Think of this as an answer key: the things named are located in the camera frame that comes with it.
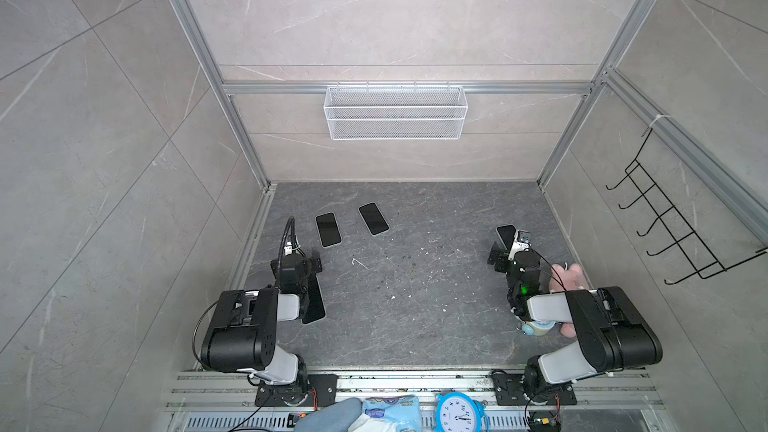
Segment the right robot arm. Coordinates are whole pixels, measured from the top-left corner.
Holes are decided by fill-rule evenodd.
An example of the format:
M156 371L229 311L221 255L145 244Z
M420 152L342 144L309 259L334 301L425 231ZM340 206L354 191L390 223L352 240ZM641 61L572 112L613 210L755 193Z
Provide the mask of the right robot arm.
M532 332L571 324L575 341L530 358L521 386L525 397L545 403L574 381L659 363L662 344L623 289L605 287L545 293L542 257L529 246L495 243L488 264L505 275L512 313Z

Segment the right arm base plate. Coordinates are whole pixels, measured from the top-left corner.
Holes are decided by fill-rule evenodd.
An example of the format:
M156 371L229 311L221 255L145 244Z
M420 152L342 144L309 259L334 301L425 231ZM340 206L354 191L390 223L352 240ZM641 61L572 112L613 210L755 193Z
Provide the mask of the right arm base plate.
M577 404L570 383L549 384L535 374L492 370L489 374L496 402L500 406Z

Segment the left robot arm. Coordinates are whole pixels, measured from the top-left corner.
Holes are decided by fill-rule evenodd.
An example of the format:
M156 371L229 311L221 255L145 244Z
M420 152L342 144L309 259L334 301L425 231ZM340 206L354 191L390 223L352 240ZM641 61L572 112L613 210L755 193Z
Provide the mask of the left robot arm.
M213 315L196 359L207 370L240 373L269 386L308 388L305 361L277 344L277 325L323 319L326 310L317 274L319 253L297 250L270 262L276 284L259 290L227 290Z

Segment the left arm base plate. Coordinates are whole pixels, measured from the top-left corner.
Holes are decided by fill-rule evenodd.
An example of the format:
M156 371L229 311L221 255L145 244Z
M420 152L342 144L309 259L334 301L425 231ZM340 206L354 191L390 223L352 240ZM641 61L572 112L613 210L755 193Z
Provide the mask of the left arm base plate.
M272 386L263 381L257 387L255 406L326 407L336 402L339 376L309 374L290 385Z

